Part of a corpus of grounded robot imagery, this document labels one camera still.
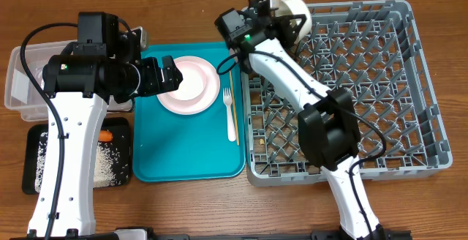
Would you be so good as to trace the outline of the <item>cream bowl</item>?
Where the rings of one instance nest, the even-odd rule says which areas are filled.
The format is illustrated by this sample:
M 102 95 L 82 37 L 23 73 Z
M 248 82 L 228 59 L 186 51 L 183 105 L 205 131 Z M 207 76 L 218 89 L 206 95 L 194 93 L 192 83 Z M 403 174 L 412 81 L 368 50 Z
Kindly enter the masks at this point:
M 275 11 L 276 17 L 298 14 L 306 15 L 306 24 L 301 30 L 301 39 L 303 39 L 310 32 L 312 27 L 312 17 L 306 3 L 303 0 L 281 0 L 280 7 Z

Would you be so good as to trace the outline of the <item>large pink plate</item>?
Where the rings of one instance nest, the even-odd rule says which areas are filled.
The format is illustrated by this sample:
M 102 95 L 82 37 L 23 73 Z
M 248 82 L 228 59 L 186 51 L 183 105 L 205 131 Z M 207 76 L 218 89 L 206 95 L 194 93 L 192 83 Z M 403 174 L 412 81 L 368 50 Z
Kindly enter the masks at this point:
M 220 79 L 214 66 L 205 59 L 196 56 L 178 57 L 174 62 L 176 63 L 177 61 L 190 61 L 200 66 L 206 75 L 205 89 L 201 95 L 188 101 L 180 101 L 172 98 L 169 95 L 171 91 L 159 94 L 157 96 L 159 102 L 169 111 L 180 115 L 193 115 L 208 109 L 218 97 L 220 90 Z

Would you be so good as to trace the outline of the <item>orange carrot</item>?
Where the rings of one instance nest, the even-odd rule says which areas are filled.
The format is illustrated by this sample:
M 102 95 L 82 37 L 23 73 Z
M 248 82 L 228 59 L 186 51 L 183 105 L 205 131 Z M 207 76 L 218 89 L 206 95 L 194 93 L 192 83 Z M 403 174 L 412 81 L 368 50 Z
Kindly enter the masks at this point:
M 113 140 L 113 133 L 108 130 L 101 130 L 99 132 L 99 142 L 111 142 Z

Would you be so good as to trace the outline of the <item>peanut and rice scraps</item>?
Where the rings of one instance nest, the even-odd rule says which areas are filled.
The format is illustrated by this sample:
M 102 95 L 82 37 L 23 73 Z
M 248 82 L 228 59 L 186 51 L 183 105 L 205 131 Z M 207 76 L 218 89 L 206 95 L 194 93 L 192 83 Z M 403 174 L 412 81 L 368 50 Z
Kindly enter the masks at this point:
M 42 132 L 39 136 L 37 148 L 37 163 L 34 168 L 34 181 L 32 192 L 39 193 L 41 189 L 48 133 Z M 97 145 L 96 162 L 94 170 L 94 187 L 114 187 L 123 185 L 129 178 L 129 152 L 124 135 L 120 138 L 113 134 L 111 142 L 99 142 Z

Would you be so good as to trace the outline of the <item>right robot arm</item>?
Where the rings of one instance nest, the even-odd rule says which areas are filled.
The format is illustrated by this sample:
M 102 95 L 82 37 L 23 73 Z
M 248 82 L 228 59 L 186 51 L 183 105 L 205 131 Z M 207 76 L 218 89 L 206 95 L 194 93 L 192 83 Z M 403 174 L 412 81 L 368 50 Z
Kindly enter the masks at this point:
M 342 239 L 384 239 L 385 231 L 372 211 L 358 166 L 363 119 L 350 93 L 331 89 L 313 78 L 287 52 L 312 27 L 303 0 L 249 0 L 245 11 L 223 12 L 215 27 L 244 72 L 269 81 L 297 114 L 298 141 L 309 164 L 328 181 L 339 209 Z

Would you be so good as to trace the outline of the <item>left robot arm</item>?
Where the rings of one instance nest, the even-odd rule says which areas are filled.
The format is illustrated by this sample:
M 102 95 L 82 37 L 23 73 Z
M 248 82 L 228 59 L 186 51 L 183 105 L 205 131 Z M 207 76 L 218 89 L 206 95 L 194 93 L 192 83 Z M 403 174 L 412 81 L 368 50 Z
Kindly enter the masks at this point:
M 51 56 L 34 88 L 48 107 L 42 184 L 28 239 L 98 239 L 94 168 L 111 102 L 175 91 L 183 75 L 171 56 L 141 56 L 142 34 L 116 15 L 81 12 L 76 41 Z

